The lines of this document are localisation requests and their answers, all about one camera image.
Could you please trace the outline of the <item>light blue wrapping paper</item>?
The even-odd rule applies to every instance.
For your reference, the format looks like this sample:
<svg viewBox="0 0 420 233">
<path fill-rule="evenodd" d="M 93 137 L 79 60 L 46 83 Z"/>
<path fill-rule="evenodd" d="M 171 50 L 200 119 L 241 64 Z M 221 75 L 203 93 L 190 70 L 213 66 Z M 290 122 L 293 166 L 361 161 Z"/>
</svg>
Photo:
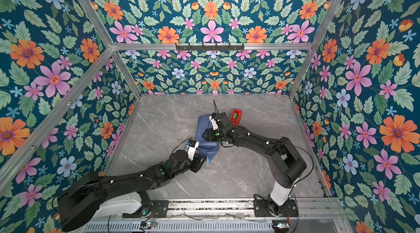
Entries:
<svg viewBox="0 0 420 233">
<path fill-rule="evenodd" d="M 195 140 L 199 142 L 197 152 L 206 158 L 206 162 L 209 163 L 219 152 L 219 142 L 208 142 L 203 138 L 203 134 L 207 129 L 213 129 L 213 125 L 210 121 L 210 115 L 204 114 L 198 118 L 198 126 L 196 131 Z"/>
</svg>

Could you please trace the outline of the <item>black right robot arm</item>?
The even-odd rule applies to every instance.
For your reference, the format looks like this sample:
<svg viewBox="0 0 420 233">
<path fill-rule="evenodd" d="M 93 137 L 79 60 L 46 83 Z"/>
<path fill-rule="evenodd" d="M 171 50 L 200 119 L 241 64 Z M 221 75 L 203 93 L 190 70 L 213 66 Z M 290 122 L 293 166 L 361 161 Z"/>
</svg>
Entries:
<svg viewBox="0 0 420 233">
<path fill-rule="evenodd" d="M 270 213 L 278 216 L 295 184 L 307 168 L 306 162 L 286 137 L 267 138 L 251 132 L 243 126 L 235 126 L 226 113 L 212 113 L 211 127 L 202 134 L 207 142 L 225 142 L 235 147 L 247 148 L 262 155 L 268 162 L 275 183 L 267 198 Z"/>
</svg>

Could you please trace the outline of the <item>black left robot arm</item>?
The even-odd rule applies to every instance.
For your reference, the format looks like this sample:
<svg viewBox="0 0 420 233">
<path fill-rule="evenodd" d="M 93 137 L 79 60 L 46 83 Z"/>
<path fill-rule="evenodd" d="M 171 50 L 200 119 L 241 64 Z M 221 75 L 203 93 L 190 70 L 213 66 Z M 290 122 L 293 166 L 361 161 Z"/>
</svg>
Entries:
<svg viewBox="0 0 420 233">
<path fill-rule="evenodd" d="M 188 153 L 178 150 L 168 160 L 148 167 L 144 171 L 119 176 L 99 176 L 89 172 L 58 197 L 61 228 L 70 232 L 90 221 L 100 205 L 129 193 L 139 193 L 161 188 L 187 171 L 197 173 L 206 161 L 199 153 L 188 158 Z"/>
</svg>

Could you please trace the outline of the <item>red tape dispenser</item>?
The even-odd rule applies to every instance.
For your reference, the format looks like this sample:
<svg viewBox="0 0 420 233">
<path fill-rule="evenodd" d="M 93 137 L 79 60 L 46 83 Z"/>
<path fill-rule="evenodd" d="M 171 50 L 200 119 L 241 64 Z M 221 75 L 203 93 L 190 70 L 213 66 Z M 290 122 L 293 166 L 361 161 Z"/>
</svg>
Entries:
<svg viewBox="0 0 420 233">
<path fill-rule="evenodd" d="M 234 109 L 233 113 L 230 117 L 230 122 L 234 125 L 234 127 L 238 127 L 242 118 L 243 112 L 239 109 Z"/>
</svg>

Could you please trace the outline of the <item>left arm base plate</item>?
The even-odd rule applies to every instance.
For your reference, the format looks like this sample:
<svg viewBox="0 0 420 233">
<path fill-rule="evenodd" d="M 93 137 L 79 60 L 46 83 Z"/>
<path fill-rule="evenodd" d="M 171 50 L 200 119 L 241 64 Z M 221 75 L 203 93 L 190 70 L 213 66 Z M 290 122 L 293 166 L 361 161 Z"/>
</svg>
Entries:
<svg viewBox="0 0 420 233">
<path fill-rule="evenodd" d="M 141 204 L 140 208 L 133 214 L 124 213 L 123 218 L 165 218 L 168 212 L 169 201 L 152 200 Z"/>
</svg>

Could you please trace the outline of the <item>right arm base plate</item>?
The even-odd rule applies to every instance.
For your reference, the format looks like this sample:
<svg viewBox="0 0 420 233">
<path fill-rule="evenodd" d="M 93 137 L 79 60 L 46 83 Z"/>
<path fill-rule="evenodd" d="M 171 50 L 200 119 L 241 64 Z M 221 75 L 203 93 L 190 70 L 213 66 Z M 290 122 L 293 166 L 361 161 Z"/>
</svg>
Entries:
<svg viewBox="0 0 420 233">
<path fill-rule="evenodd" d="M 276 205 L 273 201 L 254 199 L 254 215 L 256 217 L 292 217 L 299 216 L 296 201 L 289 199 L 282 206 Z"/>
</svg>

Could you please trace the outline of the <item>black hook rail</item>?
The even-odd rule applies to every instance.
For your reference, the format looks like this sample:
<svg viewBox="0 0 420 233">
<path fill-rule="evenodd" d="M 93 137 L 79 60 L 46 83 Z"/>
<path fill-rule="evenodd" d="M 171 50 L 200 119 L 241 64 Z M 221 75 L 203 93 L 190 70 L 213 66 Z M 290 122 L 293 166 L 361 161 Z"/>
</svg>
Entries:
<svg viewBox="0 0 420 233">
<path fill-rule="evenodd" d="M 215 43 L 215 44 L 175 44 L 177 51 L 243 51 L 244 44 Z"/>
</svg>

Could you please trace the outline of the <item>aluminium mounting rail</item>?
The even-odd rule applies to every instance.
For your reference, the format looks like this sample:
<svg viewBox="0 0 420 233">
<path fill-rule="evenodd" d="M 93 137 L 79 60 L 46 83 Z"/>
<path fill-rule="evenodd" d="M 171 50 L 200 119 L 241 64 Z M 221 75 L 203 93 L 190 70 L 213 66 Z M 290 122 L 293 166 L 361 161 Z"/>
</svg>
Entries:
<svg viewBox="0 0 420 233">
<path fill-rule="evenodd" d="M 292 217 L 256 217 L 254 215 L 255 198 L 219 198 L 219 199 L 168 199 L 168 212 L 165 218 L 123 218 L 123 213 L 118 211 L 114 214 L 100 215 L 89 222 L 101 219 L 113 219 L 122 221 L 131 219 L 137 221 L 158 221 L 175 219 L 192 219 L 194 221 L 217 220 L 217 219 L 239 219 L 251 220 L 278 220 L 290 221 L 292 219 L 346 219 L 345 210 L 341 207 L 337 198 L 291 198 L 296 201 L 299 210 L 297 218 Z"/>
</svg>

